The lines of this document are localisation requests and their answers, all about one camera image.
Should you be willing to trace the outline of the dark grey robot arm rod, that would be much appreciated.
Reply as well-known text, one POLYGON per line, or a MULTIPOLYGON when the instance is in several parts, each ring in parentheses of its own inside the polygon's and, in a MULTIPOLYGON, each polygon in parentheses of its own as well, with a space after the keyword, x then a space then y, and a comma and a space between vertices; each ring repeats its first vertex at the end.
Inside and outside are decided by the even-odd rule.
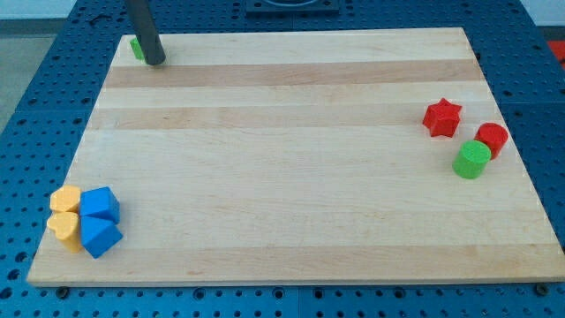
POLYGON ((166 55, 147 0, 125 0, 139 49, 149 65, 162 64, 166 55))

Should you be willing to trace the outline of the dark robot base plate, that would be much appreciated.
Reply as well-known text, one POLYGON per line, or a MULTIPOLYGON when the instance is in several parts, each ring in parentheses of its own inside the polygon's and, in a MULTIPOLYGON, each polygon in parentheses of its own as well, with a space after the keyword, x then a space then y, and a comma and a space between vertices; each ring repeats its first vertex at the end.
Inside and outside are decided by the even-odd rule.
POLYGON ((340 0, 245 0, 247 13, 337 12, 340 0))

